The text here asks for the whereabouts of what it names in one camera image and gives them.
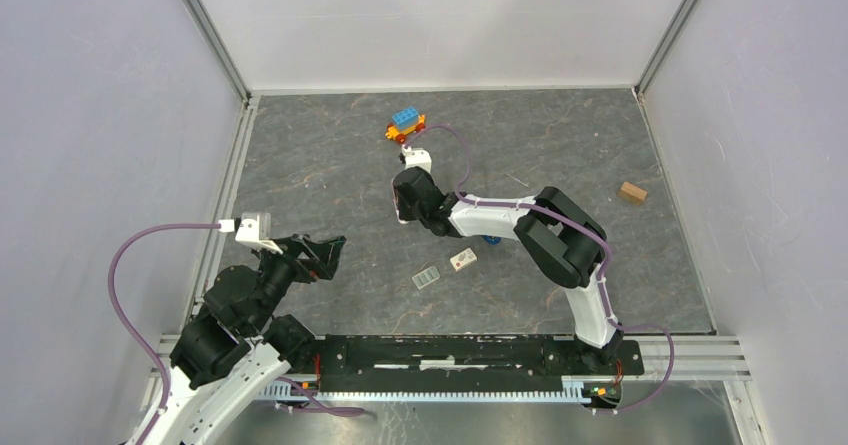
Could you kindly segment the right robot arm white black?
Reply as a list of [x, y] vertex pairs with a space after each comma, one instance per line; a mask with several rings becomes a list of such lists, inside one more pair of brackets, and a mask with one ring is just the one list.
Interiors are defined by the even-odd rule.
[[439, 237], [488, 237], [520, 242], [541, 273], [565, 289], [575, 320], [580, 365], [602, 373], [618, 358], [623, 333], [601, 293], [610, 256], [603, 228], [563, 192], [495, 200], [444, 193], [429, 172], [411, 167], [392, 181], [401, 222], [418, 222]]

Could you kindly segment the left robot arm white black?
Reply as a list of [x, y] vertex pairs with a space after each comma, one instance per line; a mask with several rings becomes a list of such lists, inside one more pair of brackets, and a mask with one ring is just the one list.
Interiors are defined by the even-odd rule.
[[219, 272], [168, 358], [149, 353], [162, 388], [132, 444], [211, 444], [261, 390], [306, 370], [318, 354], [314, 333], [273, 313], [292, 284], [334, 277], [345, 237], [270, 238], [251, 220], [234, 234], [259, 265]]

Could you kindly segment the pink white staple remover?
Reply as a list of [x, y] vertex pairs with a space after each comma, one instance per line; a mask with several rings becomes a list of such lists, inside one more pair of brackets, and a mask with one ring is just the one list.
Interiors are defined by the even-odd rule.
[[400, 214], [399, 214], [399, 209], [398, 209], [397, 194], [396, 194], [396, 190], [394, 188], [392, 188], [392, 204], [393, 204], [396, 219], [398, 220], [399, 223], [402, 223], [401, 220], [400, 220]]

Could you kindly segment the blue stapler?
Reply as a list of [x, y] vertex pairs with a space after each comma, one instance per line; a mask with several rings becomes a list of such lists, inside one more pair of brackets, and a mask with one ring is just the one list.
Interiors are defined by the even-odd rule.
[[501, 237], [482, 235], [483, 240], [490, 245], [497, 245], [502, 241]]

